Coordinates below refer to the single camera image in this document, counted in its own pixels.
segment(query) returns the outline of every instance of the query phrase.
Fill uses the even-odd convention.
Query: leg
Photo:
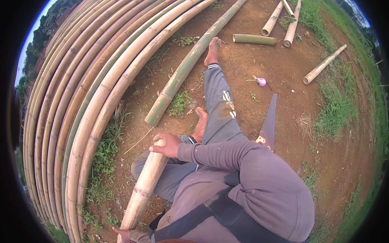
[[[208,69],[204,73],[205,102],[207,103],[208,125],[204,133],[203,144],[222,141],[248,140],[242,134],[234,108],[232,94],[226,78],[218,64],[217,53],[221,40],[213,38],[209,44],[208,56],[204,65]]]

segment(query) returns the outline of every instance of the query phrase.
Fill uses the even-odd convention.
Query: gray sweatpants
[[[223,141],[244,140],[248,138],[242,134],[234,108],[232,94],[226,78],[217,63],[211,63],[204,73],[204,92],[207,104],[208,124],[204,133],[203,144]],[[190,143],[188,136],[180,135],[184,143]],[[138,180],[150,151],[138,156],[131,166],[131,173]],[[163,171],[154,193],[173,202],[174,194],[181,181],[196,170],[193,162],[184,162],[170,158]]]

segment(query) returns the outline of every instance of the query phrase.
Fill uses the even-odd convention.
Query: sky
[[[15,78],[15,86],[18,85],[19,83],[19,79],[20,77],[22,76],[23,72],[22,72],[22,69],[23,69],[23,66],[24,66],[24,60],[26,59],[26,50],[27,50],[27,46],[28,46],[28,43],[32,42],[32,38],[34,37],[34,30],[36,30],[38,27],[39,27],[39,20],[40,18],[43,16],[43,15],[46,15],[47,14],[47,11],[49,10],[49,8],[56,2],[57,0],[49,0],[48,3],[46,4],[46,6],[42,9],[42,11],[40,12],[39,16],[37,17],[37,19],[35,20],[33,26],[31,27],[30,29],[30,32],[28,33],[28,36],[26,37],[26,41],[25,43],[23,44],[23,47],[22,47],[22,50],[20,51],[20,55],[19,55],[19,61],[18,61],[18,69],[16,71],[16,78]]]

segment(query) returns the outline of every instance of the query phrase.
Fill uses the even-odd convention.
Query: hand saw
[[[275,126],[275,104],[277,102],[277,94],[273,94],[270,102],[265,121],[262,124],[261,132],[255,142],[267,146],[272,152],[274,151],[274,126]]]

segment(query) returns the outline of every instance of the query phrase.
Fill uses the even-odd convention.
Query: knee
[[[131,165],[131,174],[132,176],[138,180],[140,173],[142,172],[143,166],[149,156],[150,151],[145,151],[141,155],[139,155]]]

